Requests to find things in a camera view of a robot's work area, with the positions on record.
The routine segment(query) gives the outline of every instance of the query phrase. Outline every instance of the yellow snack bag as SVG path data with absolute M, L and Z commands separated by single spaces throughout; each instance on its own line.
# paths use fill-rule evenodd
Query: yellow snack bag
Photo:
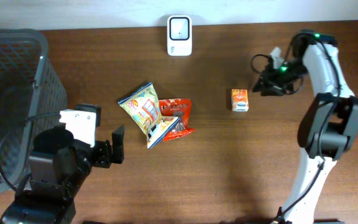
M 178 117 L 162 116 L 157 93 L 150 82 L 118 104 L 132 117 L 147 136 L 147 148 L 151 149 L 170 132 Z

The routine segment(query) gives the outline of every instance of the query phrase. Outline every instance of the white device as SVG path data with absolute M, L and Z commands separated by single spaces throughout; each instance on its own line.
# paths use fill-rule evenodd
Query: white device
M 337 57 L 338 49 L 331 44 L 324 44 L 324 46 L 326 47 L 328 54 L 338 72 L 341 86 L 340 97 L 348 98 L 350 96 L 354 96 L 343 77 L 341 66 Z M 284 61 L 284 59 L 280 57 L 280 53 L 281 50 L 277 47 L 271 53 L 275 68 L 277 68 L 276 65 L 281 65 Z M 303 65 L 309 72 L 314 95 L 316 96 L 317 93 L 332 93 L 334 96 L 337 96 L 336 87 L 338 86 L 338 83 L 334 76 L 334 69 L 324 54 L 323 46 L 320 43 L 309 45 L 305 51 L 302 61 Z M 333 161 L 330 157 L 324 158 L 324 167 L 316 179 L 316 182 L 306 196 L 286 214 L 284 214 L 283 217 L 286 221 L 291 221 L 292 224 L 312 224 L 314 222 L 314 210 L 316 208 L 318 198 L 329 172 L 337 162 Z M 314 159 L 311 159 L 304 148 L 300 149 L 298 174 L 296 176 L 295 183 L 293 184 L 291 195 L 284 203 L 282 210 L 286 210 L 305 193 L 316 175 L 318 166 L 322 163 L 323 160 L 321 157 L 316 156 Z
M 73 133 L 74 139 L 78 139 L 94 146 L 96 132 L 96 113 L 80 110 L 62 110 L 59 122 L 66 123 L 66 130 Z
M 191 18 L 170 16 L 167 21 L 167 51 L 171 56 L 189 56 L 193 48 Z

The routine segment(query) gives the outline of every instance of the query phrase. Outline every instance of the red snack bag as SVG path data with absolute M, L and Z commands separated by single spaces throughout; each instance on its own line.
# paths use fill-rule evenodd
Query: red snack bag
M 158 103 L 163 116 L 179 117 L 178 124 L 164 137 L 164 141 L 186 136 L 196 130 L 187 127 L 191 111 L 190 99 L 159 100 Z

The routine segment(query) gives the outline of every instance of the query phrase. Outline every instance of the snack bag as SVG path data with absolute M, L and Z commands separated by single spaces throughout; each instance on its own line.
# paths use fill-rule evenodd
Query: snack bag
M 233 111 L 248 111 L 248 94 L 247 90 L 231 90 L 231 105 Z
M 131 116 L 147 136 L 147 148 L 151 149 L 177 124 L 177 117 L 162 116 L 157 94 L 150 82 L 118 104 Z
M 180 138 L 195 131 L 187 126 L 191 111 L 190 99 L 160 100 L 160 110 L 164 116 L 179 117 L 178 124 L 165 136 L 164 141 Z

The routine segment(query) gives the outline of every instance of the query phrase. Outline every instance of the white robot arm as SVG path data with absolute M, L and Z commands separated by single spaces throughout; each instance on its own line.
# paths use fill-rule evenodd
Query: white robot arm
M 343 77 L 333 37 L 303 31 L 290 46 L 295 59 L 285 62 L 281 50 L 275 48 L 254 91 L 263 96 L 291 95 L 297 92 L 293 83 L 310 75 L 315 99 L 298 131 L 298 174 L 291 195 L 272 223 L 312 224 L 325 180 L 358 132 L 358 99 Z M 333 114 L 343 122 L 329 122 Z

